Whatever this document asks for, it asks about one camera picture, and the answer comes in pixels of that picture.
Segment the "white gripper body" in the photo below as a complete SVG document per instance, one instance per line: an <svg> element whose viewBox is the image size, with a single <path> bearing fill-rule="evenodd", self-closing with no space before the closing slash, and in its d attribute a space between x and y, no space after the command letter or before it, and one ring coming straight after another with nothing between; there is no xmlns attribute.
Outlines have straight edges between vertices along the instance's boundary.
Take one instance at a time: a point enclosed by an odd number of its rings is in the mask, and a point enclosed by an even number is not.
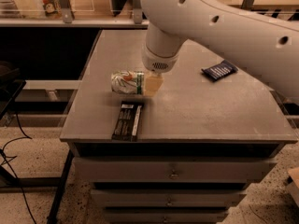
<svg viewBox="0 0 299 224"><path fill-rule="evenodd" d="M177 62L179 50L185 41L186 38L171 35L150 23L142 45L142 63L151 72L169 72Z"/></svg>

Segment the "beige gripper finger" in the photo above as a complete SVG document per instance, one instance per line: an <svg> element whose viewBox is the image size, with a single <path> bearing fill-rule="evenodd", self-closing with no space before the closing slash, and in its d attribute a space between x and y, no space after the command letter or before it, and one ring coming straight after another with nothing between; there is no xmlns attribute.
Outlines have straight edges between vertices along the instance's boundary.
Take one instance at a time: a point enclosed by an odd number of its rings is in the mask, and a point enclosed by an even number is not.
<svg viewBox="0 0 299 224"><path fill-rule="evenodd" d="M161 88L164 78L161 74L148 72L144 75L144 91L143 94L148 97L154 96Z"/></svg>

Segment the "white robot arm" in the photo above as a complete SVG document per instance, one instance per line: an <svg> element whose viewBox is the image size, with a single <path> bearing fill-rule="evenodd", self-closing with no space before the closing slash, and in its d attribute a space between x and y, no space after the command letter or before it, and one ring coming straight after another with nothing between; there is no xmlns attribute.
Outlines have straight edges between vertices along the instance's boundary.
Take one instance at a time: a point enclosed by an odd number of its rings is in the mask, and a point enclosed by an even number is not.
<svg viewBox="0 0 299 224"><path fill-rule="evenodd" d="M299 101L299 27L216 0L141 0L149 20L142 62L170 71L190 39L245 70L285 98Z"/></svg>

